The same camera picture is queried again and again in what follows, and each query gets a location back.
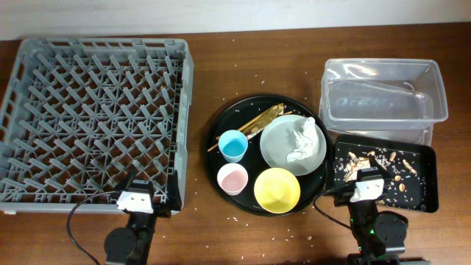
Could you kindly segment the pink plastic cup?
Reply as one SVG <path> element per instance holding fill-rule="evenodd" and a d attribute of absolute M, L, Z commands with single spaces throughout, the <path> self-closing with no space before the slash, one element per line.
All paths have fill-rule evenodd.
<path fill-rule="evenodd" d="M 238 163 L 225 164 L 216 176 L 219 187 L 228 195 L 240 194 L 246 187 L 249 176 L 247 170 Z"/>

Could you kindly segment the white tissue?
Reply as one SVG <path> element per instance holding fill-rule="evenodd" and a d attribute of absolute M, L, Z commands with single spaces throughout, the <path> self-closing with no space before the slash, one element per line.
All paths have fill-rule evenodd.
<path fill-rule="evenodd" d="M 319 136 L 316 132 L 314 117 L 305 118 L 301 130 L 294 131 L 297 148 L 289 152 L 286 160 L 294 162 L 313 157 L 319 150 Z"/>

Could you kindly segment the yellow plastic bowl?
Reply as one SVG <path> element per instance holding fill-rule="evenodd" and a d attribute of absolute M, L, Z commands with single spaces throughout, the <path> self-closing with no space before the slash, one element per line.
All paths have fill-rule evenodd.
<path fill-rule="evenodd" d="M 300 200 L 297 178 L 288 170 L 270 168 L 260 173 L 254 184 L 257 203 L 270 213 L 282 214 L 293 210 Z"/>

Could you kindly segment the blue plastic cup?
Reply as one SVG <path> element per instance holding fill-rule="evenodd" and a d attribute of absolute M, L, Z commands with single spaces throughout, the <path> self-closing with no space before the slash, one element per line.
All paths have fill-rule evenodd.
<path fill-rule="evenodd" d="M 237 163 L 242 160 L 248 149 L 247 137 L 238 130 L 224 132 L 220 136 L 218 144 L 224 159 L 229 163 Z"/>

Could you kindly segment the gold snack wrapper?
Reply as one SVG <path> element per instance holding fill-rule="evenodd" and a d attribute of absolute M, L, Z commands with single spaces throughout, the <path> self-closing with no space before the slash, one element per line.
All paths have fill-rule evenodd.
<path fill-rule="evenodd" d="M 283 103 L 273 105 L 266 112 L 262 113 L 259 118 L 253 121 L 247 128 L 244 129 L 243 134 L 248 140 L 254 138 L 266 126 L 268 126 L 278 116 L 284 114 L 285 106 Z"/>

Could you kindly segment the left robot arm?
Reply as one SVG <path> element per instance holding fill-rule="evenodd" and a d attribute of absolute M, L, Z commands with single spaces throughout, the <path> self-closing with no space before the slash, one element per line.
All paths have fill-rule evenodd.
<path fill-rule="evenodd" d="M 183 207 L 177 177 L 166 180 L 165 202 L 154 202 L 153 184 L 135 176 L 133 169 L 114 188 L 117 208 L 128 214 L 129 219 L 125 227 L 112 230 L 105 239 L 107 264 L 145 264 L 157 219 L 169 218 L 172 211 Z"/>

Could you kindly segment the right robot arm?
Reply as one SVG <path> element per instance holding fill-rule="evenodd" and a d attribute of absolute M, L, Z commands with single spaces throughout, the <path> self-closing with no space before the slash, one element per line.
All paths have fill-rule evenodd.
<path fill-rule="evenodd" d="M 327 192 L 336 207 L 348 207 L 349 228 L 358 243 L 358 254 L 348 264 L 399 264 L 405 252 L 408 220 L 392 211 L 379 211 L 377 201 L 386 196 L 392 176 L 372 155 L 369 168 L 359 169 L 355 180 Z"/>

